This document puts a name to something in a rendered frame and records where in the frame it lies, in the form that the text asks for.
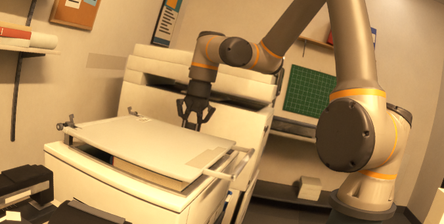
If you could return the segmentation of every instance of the book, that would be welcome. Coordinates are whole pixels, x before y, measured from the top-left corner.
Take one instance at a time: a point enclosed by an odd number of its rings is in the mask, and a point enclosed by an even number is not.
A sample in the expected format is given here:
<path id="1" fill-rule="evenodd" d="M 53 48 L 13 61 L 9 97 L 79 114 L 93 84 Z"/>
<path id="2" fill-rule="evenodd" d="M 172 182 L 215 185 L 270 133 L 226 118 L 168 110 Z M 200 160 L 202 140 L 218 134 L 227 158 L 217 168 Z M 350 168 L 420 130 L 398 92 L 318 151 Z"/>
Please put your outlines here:
<path id="1" fill-rule="evenodd" d="M 16 47 L 29 47 L 31 40 L 17 39 L 15 37 L 0 37 L 0 45 L 13 45 Z"/>
<path id="2" fill-rule="evenodd" d="M 0 27 L 0 37 L 15 37 L 18 39 L 31 39 L 31 32 Z"/>
<path id="3" fill-rule="evenodd" d="M 10 28 L 10 29 L 20 30 L 20 31 L 25 31 L 25 32 L 32 31 L 32 27 L 30 27 L 30 26 L 22 26 L 22 25 L 13 24 L 13 23 L 4 22 L 4 21 L 0 21 L 0 28 Z"/>
<path id="4" fill-rule="evenodd" d="M 149 169 L 145 169 L 142 167 L 139 167 L 135 164 L 132 164 L 130 162 L 127 162 L 125 160 L 122 160 L 118 157 L 113 156 L 111 158 L 111 164 L 119 168 L 125 172 L 128 172 L 130 174 L 136 175 L 137 177 L 140 177 L 142 179 L 145 179 L 147 181 L 151 181 L 153 183 L 159 184 L 161 186 L 167 187 L 169 189 L 173 189 L 176 191 L 182 191 L 184 190 L 189 183 L 184 181 L 179 181 L 173 178 L 170 178 L 165 175 L 161 175 L 159 173 L 153 172 Z"/>

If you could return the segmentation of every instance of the small white box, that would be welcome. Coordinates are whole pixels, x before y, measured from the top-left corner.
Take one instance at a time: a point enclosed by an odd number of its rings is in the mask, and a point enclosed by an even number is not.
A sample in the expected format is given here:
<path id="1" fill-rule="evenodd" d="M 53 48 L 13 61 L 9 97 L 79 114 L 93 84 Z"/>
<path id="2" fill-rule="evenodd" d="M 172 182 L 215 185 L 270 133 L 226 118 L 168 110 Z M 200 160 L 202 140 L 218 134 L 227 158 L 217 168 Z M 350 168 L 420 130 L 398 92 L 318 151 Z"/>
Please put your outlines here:
<path id="1" fill-rule="evenodd" d="M 314 200 L 319 199 L 322 185 L 319 178 L 301 176 L 300 189 L 298 193 L 299 199 Z"/>

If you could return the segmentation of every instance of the orange stripe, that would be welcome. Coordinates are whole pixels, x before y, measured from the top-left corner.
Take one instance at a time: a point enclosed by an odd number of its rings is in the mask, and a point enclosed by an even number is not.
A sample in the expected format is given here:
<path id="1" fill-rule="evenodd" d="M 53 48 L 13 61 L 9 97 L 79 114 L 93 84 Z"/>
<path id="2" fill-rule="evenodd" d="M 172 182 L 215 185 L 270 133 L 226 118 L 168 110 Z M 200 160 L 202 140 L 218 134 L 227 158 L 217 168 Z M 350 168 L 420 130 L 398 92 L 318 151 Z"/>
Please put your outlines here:
<path id="1" fill-rule="evenodd" d="M 397 176 L 397 175 L 386 175 L 383 173 L 376 173 L 370 170 L 359 170 L 358 172 L 369 177 L 384 179 L 384 180 L 394 180 L 396 179 Z"/>
<path id="2" fill-rule="evenodd" d="M 330 101 L 338 99 L 340 97 L 357 96 L 357 95 L 375 95 L 380 97 L 386 97 L 386 92 L 378 89 L 345 89 L 343 91 L 336 91 L 330 94 Z"/>
<path id="3" fill-rule="evenodd" d="M 252 67 L 248 68 L 249 70 L 253 69 L 254 66 L 256 66 L 258 60 L 259 60 L 259 47 L 257 47 L 257 45 L 255 43 L 253 43 L 254 46 L 256 47 L 256 60 L 254 61 L 254 64 Z"/>
<path id="4" fill-rule="evenodd" d="M 389 114 L 389 116 L 390 116 L 390 118 L 393 121 L 393 124 L 395 126 L 395 146 L 393 146 L 393 150 L 391 150 L 391 153 L 390 153 L 389 157 L 387 158 L 387 160 L 385 162 L 383 162 L 381 165 L 379 165 L 378 167 L 384 165 L 391 158 L 391 155 L 395 152 L 396 144 L 398 142 L 398 128 L 396 127 L 395 120 L 393 119 L 393 116 L 391 116 L 391 114 L 389 112 L 387 112 L 387 114 Z"/>
<path id="5" fill-rule="evenodd" d="M 264 48 L 264 50 L 266 50 L 271 56 L 273 56 L 273 57 L 275 57 L 275 58 L 282 58 L 281 56 L 278 56 L 278 55 L 274 54 L 272 51 L 270 51 L 270 50 L 269 50 L 269 49 L 263 44 L 262 40 L 261 40 L 261 45 L 262 45 L 262 48 Z"/>
<path id="6" fill-rule="evenodd" d="M 211 70 L 217 70 L 217 69 L 219 69 L 219 68 L 216 67 L 216 66 L 209 66 L 209 65 L 207 65 L 207 64 L 199 64 L 199 63 L 196 63 L 196 62 L 192 62 L 191 65 L 192 65 L 192 66 L 201 67 L 201 68 L 207 68 L 207 69 L 211 69 Z"/>
<path id="7" fill-rule="evenodd" d="M 211 62 L 213 62 L 213 61 L 210 59 L 210 56 L 208 56 L 208 45 L 210 44 L 210 41 L 215 37 L 217 37 L 217 36 L 213 36 L 210 40 L 208 40 L 207 45 L 205 46 L 205 53 L 207 54 L 208 60 Z"/>

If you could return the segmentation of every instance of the robotic arm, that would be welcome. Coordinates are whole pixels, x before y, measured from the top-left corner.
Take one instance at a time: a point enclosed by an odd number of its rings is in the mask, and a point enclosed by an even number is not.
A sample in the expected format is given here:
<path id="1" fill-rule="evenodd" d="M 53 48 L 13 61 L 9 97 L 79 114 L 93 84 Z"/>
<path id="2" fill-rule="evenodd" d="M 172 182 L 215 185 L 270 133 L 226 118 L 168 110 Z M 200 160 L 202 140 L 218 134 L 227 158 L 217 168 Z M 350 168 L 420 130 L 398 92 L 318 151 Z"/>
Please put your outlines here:
<path id="1" fill-rule="evenodd" d="M 331 219 L 380 223 L 393 216 L 394 185 L 411 129 L 410 112 L 386 103 L 379 86 L 365 0 L 294 0 L 260 43 L 202 32 L 190 67 L 185 99 L 177 101 L 183 127 L 200 130 L 215 109 L 208 99 L 219 64 L 274 74 L 283 56 L 327 2 L 334 38 L 337 86 L 319 118 L 316 137 L 322 162 L 350 173 L 332 193 Z M 183 112 L 185 102 L 187 109 Z M 203 118 L 203 111 L 208 114 Z M 189 123 L 191 112 L 197 123 Z"/>

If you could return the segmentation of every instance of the white book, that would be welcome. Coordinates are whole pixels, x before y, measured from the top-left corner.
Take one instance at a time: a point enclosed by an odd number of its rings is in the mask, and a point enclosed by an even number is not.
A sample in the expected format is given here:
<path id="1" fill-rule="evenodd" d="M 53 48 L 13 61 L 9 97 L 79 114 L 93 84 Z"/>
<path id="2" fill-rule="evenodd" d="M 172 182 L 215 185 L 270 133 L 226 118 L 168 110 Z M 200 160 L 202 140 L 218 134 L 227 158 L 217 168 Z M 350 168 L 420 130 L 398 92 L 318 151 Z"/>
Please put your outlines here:
<path id="1" fill-rule="evenodd" d="M 29 47 L 30 39 L 17 39 L 15 37 L 0 37 L 0 45 L 13 45 L 16 47 Z"/>

